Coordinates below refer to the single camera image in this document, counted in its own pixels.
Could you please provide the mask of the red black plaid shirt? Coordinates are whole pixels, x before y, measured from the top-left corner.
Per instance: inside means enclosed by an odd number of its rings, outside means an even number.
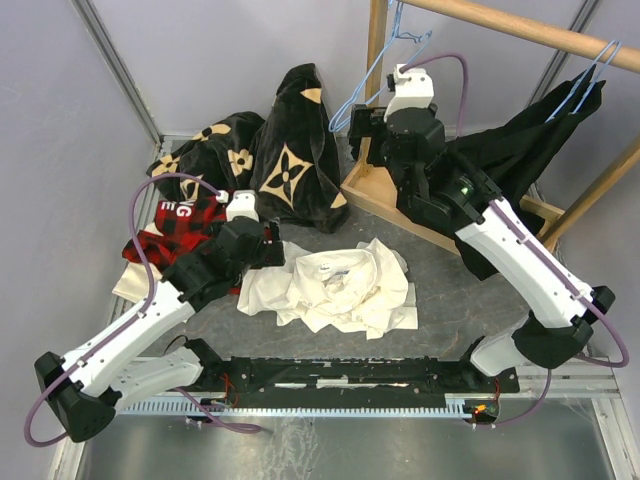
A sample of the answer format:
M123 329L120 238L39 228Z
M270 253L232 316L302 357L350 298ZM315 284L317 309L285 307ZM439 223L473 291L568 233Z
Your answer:
M179 256L213 238L215 228L225 221L224 207L215 197L186 202L160 201L154 220L137 233L151 265L153 280L159 280ZM124 247L122 256L128 262L142 264L132 240Z

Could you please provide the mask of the black button shirt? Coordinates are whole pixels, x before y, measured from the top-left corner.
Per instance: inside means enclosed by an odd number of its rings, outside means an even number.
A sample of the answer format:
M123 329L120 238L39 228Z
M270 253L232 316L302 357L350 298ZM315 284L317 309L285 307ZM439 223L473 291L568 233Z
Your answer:
M524 211L520 206L522 197L578 125L602 104L602 89L606 82L599 80L577 114L561 113L546 123L547 117L569 93L581 73L572 80L560 83L503 126L459 137L448 143L450 149L462 154L491 178L534 235L542 229L544 219Z

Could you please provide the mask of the white dress shirt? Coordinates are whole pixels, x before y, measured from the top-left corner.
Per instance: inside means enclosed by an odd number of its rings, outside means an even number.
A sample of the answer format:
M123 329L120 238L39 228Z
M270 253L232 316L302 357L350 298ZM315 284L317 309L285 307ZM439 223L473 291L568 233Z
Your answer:
M249 316L272 311L279 326L301 320L314 333L332 326L368 340L418 328L415 285L408 265L375 238L351 249L311 253L285 242L285 263L248 271L237 309Z

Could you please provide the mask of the light blue hanger with shirt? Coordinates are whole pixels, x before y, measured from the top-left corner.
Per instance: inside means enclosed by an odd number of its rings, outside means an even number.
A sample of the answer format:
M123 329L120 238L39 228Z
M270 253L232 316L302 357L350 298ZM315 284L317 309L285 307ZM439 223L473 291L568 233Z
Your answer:
M611 40L592 60L589 68L573 82L569 93L547 117L546 123L554 120L561 113L577 114L621 48L620 40Z

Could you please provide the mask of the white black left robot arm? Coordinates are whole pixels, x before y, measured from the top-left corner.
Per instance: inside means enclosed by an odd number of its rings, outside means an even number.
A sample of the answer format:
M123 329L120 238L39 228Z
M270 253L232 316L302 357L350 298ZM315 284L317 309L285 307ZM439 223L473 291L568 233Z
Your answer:
M47 404L74 442L103 431L127 407L167 390L215 387L224 362L202 339L141 364L135 358L174 326L238 287L251 269L285 262L279 225L240 216L179 256L149 294L85 344L34 364Z

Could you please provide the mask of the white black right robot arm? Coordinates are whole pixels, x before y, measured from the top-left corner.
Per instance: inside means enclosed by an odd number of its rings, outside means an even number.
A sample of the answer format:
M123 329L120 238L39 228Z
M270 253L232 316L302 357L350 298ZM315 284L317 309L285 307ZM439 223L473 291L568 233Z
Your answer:
M357 105L348 137L354 152L370 139L369 159L389 173L407 219L469 246L529 307L524 320L476 342L458 368L463 386L481 391L526 362L555 369L583 357L613 292L577 278L540 243L496 183L447 146L433 108Z

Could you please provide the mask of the wooden clothes rack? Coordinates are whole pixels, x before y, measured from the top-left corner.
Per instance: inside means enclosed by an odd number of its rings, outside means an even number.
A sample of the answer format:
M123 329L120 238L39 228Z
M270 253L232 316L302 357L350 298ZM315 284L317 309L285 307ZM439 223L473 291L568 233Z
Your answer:
M504 10L532 19L568 26L570 17L577 19L579 7L591 1L478 1L492 8ZM621 40L627 47L639 48L639 1L595 1L595 13L584 32L607 41ZM346 60L355 61L342 67L342 80L350 90L364 73L365 24L369 20L369 1L336 1L330 13L344 24L347 33L338 53ZM443 15L415 7L405 7L403 26L412 32L433 30L425 56L455 51L469 64L469 93L464 117L464 133L475 133L500 126L533 101L534 90L543 85L543 70L552 68L552 49L534 45L506 34L490 31ZM560 68L552 86L563 79L576 76L587 66L587 60L570 56ZM434 61L435 101L444 114L444 121L454 125L461 85L457 60ZM633 146L639 135L639 74L609 67L604 73L607 85L603 93L603 106L578 128L539 180L547 203L567 207L588 183L610 165L623 147ZM413 227L401 219L393 209L395 193L390 191L391 180L384 172L367 178L354 174L347 182L346 196L355 200L356 207L364 200L365 211L381 213L384 220L437 245L451 250L453 244L439 234L428 233L423 227ZM561 237L562 249L569 263L587 260L639 259L639 163L630 168L603 197Z

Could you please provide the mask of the black beige patterned fleece blanket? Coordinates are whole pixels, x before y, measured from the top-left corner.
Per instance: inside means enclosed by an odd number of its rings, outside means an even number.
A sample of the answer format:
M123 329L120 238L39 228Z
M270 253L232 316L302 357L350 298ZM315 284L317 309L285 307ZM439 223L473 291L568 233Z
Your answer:
M146 171L168 200L219 190L252 190L257 212L322 233L336 232L350 215L340 190L340 158L315 64L291 68L266 117L233 113L204 128Z

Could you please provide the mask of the cream folded cloth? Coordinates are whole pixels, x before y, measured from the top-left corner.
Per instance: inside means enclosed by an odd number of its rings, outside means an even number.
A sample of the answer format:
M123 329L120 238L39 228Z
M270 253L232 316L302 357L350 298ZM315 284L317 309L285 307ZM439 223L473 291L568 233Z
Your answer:
M145 267L139 263L128 262L112 293L124 300L137 303L148 294L148 290L149 280Z

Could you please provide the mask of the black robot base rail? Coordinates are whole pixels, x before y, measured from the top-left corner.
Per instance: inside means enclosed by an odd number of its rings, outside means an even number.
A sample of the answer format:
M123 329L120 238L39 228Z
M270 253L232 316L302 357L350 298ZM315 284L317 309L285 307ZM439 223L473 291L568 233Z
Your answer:
M515 369L489 377L468 358L223 359L201 338L183 345L204 362L186 390L214 413L470 419L470 401L520 390Z

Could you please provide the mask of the aluminium frame rail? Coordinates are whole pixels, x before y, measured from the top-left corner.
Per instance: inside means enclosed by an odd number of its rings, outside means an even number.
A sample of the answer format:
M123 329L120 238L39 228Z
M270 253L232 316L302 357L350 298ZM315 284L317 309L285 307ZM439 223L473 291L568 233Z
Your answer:
M89 0L71 0L71 4L96 44L103 60L107 64L146 134L156 145L160 145L163 140L163 134L153 119L149 108L146 106L124 60L118 53L94 2Z

